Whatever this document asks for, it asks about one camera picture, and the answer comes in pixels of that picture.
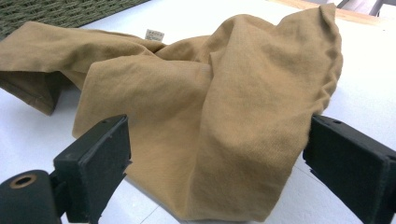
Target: cloth fold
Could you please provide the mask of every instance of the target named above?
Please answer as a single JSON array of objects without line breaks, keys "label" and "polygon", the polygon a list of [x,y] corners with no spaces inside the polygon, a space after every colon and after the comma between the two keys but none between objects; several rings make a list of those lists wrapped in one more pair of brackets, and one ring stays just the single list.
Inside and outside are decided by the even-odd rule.
[{"label": "cloth fold", "polygon": [[73,135],[127,114],[127,175],[174,215],[263,221],[340,77],[334,14],[237,15],[168,46],[27,22],[0,42],[0,87],[50,114],[62,73],[81,89]]}]

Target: brown towel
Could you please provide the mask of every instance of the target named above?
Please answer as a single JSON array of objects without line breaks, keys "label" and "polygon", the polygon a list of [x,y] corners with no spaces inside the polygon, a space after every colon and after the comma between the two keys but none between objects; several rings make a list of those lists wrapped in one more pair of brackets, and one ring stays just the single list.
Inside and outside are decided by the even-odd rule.
[{"label": "brown towel", "polygon": [[50,114],[61,72],[82,90],[74,136],[127,114],[127,174],[177,217],[261,221],[341,74],[334,12],[238,15],[169,46],[28,22],[0,42],[0,86]]}]

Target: green woven mat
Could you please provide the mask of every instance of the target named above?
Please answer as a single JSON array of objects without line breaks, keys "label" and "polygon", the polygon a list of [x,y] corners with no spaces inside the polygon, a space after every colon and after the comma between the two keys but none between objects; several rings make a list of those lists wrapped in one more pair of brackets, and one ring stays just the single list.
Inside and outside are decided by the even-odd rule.
[{"label": "green woven mat", "polygon": [[26,21],[79,27],[148,0],[0,0],[0,40]]}]

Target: fabric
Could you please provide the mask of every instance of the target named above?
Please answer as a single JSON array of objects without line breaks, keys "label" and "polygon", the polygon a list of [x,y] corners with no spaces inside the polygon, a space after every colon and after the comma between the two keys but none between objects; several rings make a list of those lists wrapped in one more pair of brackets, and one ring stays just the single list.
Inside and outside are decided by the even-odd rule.
[{"label": "fabric", "polygon": [[174,215],[262,221],[341,74],[334,14],[238,15],[169,46],[27,22],[0,42],[0,86],[50,114],[61,72],[81,89],[74,136],[127,114],[127,175]]}]

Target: fabric tag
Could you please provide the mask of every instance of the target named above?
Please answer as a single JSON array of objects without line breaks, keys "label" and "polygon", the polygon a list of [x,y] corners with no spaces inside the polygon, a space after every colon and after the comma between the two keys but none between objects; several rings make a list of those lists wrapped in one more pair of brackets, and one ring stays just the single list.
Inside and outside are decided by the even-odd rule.
[{"label": "fabric tag", "polygon": [[147,40],[156,40],[156,41],[163,42],[163,36],[164,35],[165,35],[164,33],[161,33],[159,31],[153,31],[153,30],[149,30],[148,29],[146,31],[145,39],[147,39]]}]

